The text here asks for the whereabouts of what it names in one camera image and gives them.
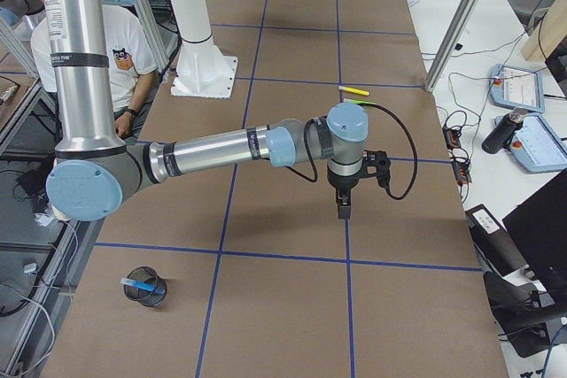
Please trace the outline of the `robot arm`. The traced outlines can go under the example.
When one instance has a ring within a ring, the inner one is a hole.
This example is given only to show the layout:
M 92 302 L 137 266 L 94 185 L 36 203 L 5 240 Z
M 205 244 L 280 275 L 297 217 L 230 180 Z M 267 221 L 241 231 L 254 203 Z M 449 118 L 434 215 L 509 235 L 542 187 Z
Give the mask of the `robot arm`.
M 103 1 L 44 0 L 63 126 L 46 191 L 65 216 L 100 220 L 170 177 L 259 159 L 275 167 L 325 160 L 341 219 L 350 215 L 359 180 L 373 177 L 389 187 L 389 158 L 366 149 L 369 117 L 353 103 L 336 104 L 307 122 L 287 119 L 186 142 L 126 144 L 114 127 Z

